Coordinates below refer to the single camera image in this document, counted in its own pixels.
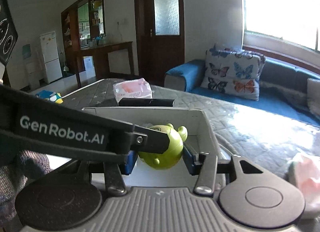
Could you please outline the gloved forearm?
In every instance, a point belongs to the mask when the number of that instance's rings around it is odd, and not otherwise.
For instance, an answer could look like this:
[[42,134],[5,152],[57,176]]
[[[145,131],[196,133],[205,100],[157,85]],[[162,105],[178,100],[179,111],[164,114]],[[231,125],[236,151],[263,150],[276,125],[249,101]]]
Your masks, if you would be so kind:
[[1,227],[15,216],[15,199],[27,180],[37,180],[50,172],[48,157],[33,151],[21,151],[1,166]]

